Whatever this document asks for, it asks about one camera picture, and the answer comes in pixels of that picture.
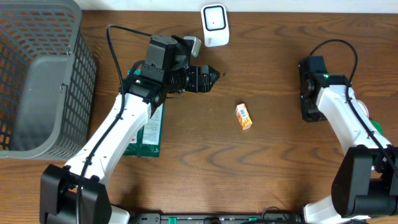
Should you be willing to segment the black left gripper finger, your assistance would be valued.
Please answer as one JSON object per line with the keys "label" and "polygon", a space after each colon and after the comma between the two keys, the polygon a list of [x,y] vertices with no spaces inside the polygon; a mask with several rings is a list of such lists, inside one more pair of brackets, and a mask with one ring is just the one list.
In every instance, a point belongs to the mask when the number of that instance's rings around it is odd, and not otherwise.
{"label": "black left gripper finger", "polygon": [[218,77],[209,78],[206,84],[206,92],[211,91],[215,83],[218,81]]}
{"label": "black left gripper finger", "polygon": [[209,68],[209,76],[210,76],[210,80],[218,80],[220,78],[220,73],[219,73],[219,71],[210,67]]}

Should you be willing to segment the green white 3M glove package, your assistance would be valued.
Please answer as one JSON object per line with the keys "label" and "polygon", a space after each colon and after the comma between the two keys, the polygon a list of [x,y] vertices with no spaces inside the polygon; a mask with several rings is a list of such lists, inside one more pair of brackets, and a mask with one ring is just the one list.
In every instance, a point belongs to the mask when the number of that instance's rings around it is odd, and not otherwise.
{"label": "green white 3M glove package", "polygon": [[160,105],[151,119],[134,135],[124,156],[158,158],[162,137],[164,104]]}

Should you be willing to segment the green lid jar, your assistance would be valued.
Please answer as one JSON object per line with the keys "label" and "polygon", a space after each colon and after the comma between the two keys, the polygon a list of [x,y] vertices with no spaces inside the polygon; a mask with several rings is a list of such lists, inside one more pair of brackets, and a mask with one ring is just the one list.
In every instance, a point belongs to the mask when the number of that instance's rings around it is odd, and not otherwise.
{"label": "green lid jar", "polygon": [[377,131],[378,131],[381,135],[384,134],[384,131],[383,131],[382,126],[381,126],[377,121],[371,120],[371,123],[373,124],[373,126],[377,129]]}

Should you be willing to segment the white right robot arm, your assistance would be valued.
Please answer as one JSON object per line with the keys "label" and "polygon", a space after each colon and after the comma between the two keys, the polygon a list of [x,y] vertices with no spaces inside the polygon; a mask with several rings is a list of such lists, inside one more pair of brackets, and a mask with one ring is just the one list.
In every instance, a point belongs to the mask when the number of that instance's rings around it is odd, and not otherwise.
{"label": "white right robot arm", "polygon": [[300,102],[306,121],[327,120],[344,159],[326,198],[303,208],[306,223],[346,223],[397,215],[397,164],[394,147],[370,122],[344,75],[326,70],[323,57],[299,63]]}

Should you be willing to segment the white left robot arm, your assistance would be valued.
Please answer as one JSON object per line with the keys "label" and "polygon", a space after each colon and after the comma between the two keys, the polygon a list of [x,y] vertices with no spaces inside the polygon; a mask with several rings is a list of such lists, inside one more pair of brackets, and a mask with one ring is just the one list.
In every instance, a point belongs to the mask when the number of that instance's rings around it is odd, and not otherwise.
{"label": "white left robot arm", "polygon": [[114,168],[137,132],[168,94],[209,92],[220,74],[194,66],[201,40],[152,35],[145,60],[136,62],[112,110],[91,139],[63,167],[50,164],[40,180],[41,223],[128,223],[131,214],[113,205],[107,187]]}

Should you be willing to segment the white blue cotton swab tub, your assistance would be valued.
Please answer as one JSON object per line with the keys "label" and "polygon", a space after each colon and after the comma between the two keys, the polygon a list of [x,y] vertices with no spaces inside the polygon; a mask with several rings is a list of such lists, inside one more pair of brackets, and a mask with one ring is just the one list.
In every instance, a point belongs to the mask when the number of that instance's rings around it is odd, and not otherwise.
{"label": "white blue cotton swab tub", "polygon": [[357,100],[357,102],[358,102],[359,107],[363,111],[364,115],[367,118],[369,118],[369,110],[368,110],[367,106],[361,100]]}

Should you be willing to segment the orange Kleenex tissue pack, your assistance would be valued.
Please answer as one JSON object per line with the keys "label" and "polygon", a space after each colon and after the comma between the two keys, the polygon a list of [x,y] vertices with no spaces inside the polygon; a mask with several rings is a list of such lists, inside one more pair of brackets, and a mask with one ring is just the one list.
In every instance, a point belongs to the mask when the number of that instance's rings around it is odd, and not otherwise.
{"label": "orange Kleenex tissue pack", "polygon": [[242,130],[249,129],[252,125],[252,119],[244,103],[238,104],[235,109],[236,117],[242,127]]}

